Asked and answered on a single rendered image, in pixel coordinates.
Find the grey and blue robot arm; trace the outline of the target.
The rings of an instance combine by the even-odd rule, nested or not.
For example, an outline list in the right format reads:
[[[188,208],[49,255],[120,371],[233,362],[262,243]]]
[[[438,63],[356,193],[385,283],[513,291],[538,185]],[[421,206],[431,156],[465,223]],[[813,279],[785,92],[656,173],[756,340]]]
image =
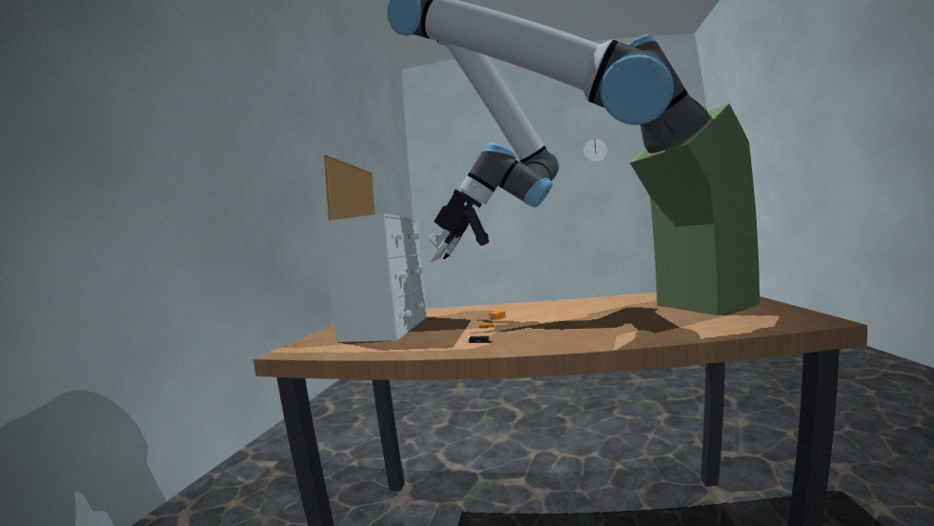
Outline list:
[[[449,49],[521,162],[505,147],[487,144],[459,187],[479,203],[487,204],[499,186],[535,208],[559,169],[488,56],[583,90],[619,122],[640,125],[650,153],[678,144],[710,119],[650,34],[628,45],[597,44],[458,0],[389,0],[387,16],[398,34],[436,39]]]

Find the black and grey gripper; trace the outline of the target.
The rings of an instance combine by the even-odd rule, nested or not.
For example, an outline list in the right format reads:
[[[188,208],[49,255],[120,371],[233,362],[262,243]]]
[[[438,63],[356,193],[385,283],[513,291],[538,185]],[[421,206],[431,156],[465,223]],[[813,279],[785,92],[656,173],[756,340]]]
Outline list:
[[[464,206],[465,202],[467,202],[466,206]],[[451,255],[459,239],[462,237],[469,225],[469,218],[466,217],[464,210],[472,207],[473,205],[476,205],[480,208],[482,204],[466,193],[454,190],[453,196],[448,202],[447,206],[442,207],[434,221],[439,225],[440,228],[447,231],[444,231],[440,235],[431,234],[429,236],[430,241],[437,248],[437,252],[432,258],[431,262],[441,258],[446,250],[447,252],[443,259]]]

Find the white chest of drawers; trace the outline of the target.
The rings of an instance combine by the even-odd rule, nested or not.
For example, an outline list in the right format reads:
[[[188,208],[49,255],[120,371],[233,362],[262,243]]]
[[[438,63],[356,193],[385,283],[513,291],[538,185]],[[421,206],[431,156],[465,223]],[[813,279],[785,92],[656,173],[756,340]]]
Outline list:
[[[417,222],[386,213],[323,221],[336,342],[399,340],[427,317],[397,337],[394,299],[424,283],[393,297],[389,258],[421,253],[389,255],[385,217]]]

